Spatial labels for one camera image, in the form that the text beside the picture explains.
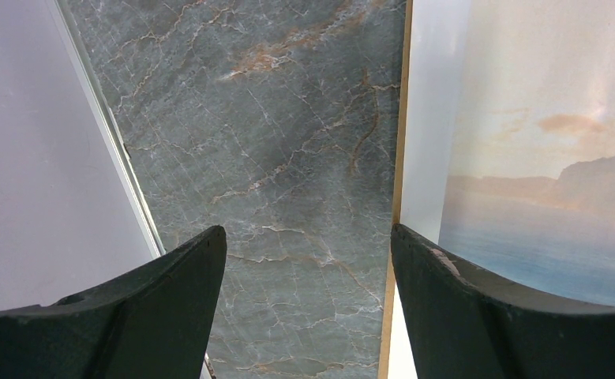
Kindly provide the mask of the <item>coastal landscape photo board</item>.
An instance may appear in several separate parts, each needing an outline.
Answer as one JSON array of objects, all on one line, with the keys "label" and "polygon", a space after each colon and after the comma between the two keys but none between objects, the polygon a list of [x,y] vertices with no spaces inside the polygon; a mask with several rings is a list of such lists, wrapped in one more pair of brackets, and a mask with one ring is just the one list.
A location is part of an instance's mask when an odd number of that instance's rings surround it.
[{"label": "coastal landscape photo board", "polygon": [[[410,53],[398,223],[615,306],[615,1],[413,1]],[[396,290],[388,376],[420,378]]]}]

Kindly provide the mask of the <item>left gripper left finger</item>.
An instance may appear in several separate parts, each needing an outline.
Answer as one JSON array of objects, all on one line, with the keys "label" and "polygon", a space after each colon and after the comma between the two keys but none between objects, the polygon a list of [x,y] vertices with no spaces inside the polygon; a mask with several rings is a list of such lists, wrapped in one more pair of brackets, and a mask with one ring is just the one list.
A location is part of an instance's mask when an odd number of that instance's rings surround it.
[{"label": "left gripper left finger", "polygon": [[226,257],[215,225],[52,305],[0,311],[0,378],[198,378]]}]

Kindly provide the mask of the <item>brown cardboard backing board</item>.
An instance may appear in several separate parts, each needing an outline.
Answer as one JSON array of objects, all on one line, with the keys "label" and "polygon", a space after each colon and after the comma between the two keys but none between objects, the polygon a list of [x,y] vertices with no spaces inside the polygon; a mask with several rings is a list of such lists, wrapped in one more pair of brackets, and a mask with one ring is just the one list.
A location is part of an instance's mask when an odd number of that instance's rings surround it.
[{"label": "brown cardboard backing board", "polygon": [[[395,173],[392,197],[392,224],[398,223],[402,205],[403,164],[405,151],[405,136],[407,127],[408,77],[411,60],[411,23],[413,17],[413,1],[405,1],[405,20],[403,26],[402,65],[399,84],[399,112],[396,133]],[[388,246],[387,272],[384,287],[384,311],[381,329],[381,345],[378,362],[377,378],[388,378],[389,359],[392,347],[392,322],[394,320],[394,305],[396,301],[396,278],[392,264],[391,246]]]}]

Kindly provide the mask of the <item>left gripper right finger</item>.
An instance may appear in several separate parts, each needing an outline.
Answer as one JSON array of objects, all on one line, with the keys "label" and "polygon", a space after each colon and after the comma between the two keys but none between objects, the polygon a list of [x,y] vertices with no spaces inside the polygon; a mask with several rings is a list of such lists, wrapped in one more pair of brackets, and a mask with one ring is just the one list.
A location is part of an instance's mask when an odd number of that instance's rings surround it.
[{"label": "left gripper right finger", "polygon": [[420,378],[615,378],[615,306],[527,287],[400,223],[391,256]]}]

